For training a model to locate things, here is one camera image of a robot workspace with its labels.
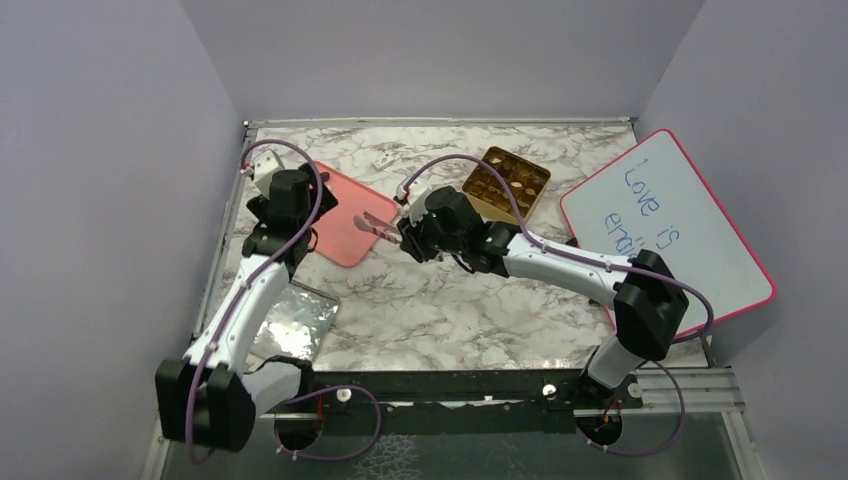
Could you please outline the pink plastic tray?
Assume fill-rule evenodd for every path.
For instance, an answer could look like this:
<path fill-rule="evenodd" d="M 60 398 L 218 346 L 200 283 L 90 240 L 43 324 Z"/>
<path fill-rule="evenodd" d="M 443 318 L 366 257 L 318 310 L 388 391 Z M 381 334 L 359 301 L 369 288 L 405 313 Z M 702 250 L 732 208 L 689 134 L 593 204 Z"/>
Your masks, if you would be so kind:
<path fill-rule="evenodd" d="M 313 224 L 318 234 L 316 252 L 341 267 L 358 265 L 371 250 L 378 238 L 358 229 L 354 217 L 369 213 L 382 221 L 392 221 L 398 205 L 389 197 L 354 180 L 351 177 L 316 162 L 321 173 L 328 173 L 325 182 L 338 205 L 323 214 Z"/>

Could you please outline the pink silicone tongs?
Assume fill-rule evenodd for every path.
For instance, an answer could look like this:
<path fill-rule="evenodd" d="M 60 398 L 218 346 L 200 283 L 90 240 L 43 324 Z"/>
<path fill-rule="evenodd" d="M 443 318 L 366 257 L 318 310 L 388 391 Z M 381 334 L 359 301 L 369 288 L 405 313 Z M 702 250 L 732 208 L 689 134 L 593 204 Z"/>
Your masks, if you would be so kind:
<path fill-rule="evenodd" d="M 354 226 L 360 231 L 373 234 L 395 245 L 401 243 L 400 232 L 395 225 L 383 221 L 369 212 L 355 215 L 353 222 Z"/>

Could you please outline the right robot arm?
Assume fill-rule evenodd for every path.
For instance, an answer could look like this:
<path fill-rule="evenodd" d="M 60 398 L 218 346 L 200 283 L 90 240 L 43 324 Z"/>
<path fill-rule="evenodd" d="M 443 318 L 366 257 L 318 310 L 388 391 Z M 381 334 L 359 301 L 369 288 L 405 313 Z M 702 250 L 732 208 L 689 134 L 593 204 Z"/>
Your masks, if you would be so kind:
<path fill-rule="evenodd" d="M 415 181 L 397 194 L 408 207 L 397 222 L 400 248 L 417 262 L 449 254 L 473 273 L 540 281 L 613 311 L 615 336 L 592 354 L 576 383 L 585 404 L 604 405 L 638 366 L 666 357 L 689 301 L 658 254 L 605 256 L 525 236 L 516 225 L 483 220 L 450 186 Z"/>

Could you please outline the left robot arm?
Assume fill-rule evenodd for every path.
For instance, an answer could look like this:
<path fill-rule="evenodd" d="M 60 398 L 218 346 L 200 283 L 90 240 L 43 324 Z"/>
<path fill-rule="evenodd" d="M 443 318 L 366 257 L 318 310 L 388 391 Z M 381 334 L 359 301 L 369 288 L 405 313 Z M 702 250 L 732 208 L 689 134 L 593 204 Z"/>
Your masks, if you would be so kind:
<path fill-rule="evenodd" d="M 252 371 L 246 361 L 262 323 L 309 252 L 313 223 L 337 204 L 309 163 L 276 170 L 266 190 L 248 201 L 257 223 L 243 241 L 223 303 L 182 357 L 165 359 L 156 370 L 165 439 L 238 452 L 259 416 L 281 403 L 298 411 L 313 401 L 310 361 L 277 355 Z"/>

